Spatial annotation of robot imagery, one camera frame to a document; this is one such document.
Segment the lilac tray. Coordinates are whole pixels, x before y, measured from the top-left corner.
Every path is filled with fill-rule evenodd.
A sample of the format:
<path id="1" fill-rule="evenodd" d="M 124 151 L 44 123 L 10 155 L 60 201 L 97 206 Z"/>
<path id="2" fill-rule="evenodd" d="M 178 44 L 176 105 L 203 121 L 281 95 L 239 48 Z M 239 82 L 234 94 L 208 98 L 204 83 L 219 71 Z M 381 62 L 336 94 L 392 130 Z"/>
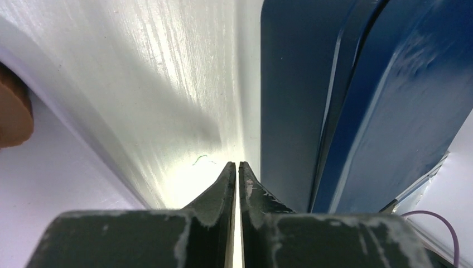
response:
<path id="1" fill-rule="evenodd" d="M 28 141 L 1 151 L 2 267 L 25 267 L 63 212 L 161 202 L 133 154 L 142 147 L 134 134 L 143 83 L 120 70 L 63 74 L 45 56 L 34 60 L 1 48 L 1 63 L 27 85 L 35 120 Z"/>

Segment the brown oval chocolate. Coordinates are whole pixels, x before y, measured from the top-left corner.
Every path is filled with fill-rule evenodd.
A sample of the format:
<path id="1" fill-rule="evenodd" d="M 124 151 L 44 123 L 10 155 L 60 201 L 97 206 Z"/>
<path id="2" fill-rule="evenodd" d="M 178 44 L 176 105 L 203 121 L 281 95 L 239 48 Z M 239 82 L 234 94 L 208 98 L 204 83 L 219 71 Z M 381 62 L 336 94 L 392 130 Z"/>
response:
<path id="1" fill-rule="evenodd" d="M 23 144 L 31 137 L 33 130 L 28 86 L 1 64 L 1 148 Z"/>

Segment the dark blue box lid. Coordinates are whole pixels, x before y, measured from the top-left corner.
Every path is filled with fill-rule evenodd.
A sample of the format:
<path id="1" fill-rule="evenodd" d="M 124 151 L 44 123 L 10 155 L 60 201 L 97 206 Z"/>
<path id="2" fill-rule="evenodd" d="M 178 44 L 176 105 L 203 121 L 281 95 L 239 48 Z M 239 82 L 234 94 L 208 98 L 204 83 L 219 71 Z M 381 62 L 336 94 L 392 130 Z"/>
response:
<path id="1" fill-rule="evenodd" d="M 389 1 L 359 54 L 313 213 L 376 213 L 443 157 L 472 110 L 472 2 Z"/>

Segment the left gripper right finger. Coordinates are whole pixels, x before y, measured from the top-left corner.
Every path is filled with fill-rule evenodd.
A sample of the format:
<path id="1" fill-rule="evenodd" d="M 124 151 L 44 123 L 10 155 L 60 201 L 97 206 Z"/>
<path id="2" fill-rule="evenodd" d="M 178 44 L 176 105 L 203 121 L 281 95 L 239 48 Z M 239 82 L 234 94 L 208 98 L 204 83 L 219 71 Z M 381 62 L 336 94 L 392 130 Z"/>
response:
<path id="1" fill-rule="evenodd" d="M 239 165 L 245 267 L 454 267 L 393 214 L 303 214 Z"/>

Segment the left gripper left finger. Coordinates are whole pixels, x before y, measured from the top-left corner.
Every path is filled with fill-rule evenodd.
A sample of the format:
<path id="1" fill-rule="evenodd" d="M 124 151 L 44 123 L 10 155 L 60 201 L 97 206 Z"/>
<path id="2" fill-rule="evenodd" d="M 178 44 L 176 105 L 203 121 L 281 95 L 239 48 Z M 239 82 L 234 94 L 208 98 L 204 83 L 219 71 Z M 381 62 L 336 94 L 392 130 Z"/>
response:
<path id="1" fill-rule="evenodd" d="M 231 267 L 236 167 L 179 210 L 76 210 L 46 228 L 28 267 Z"/>

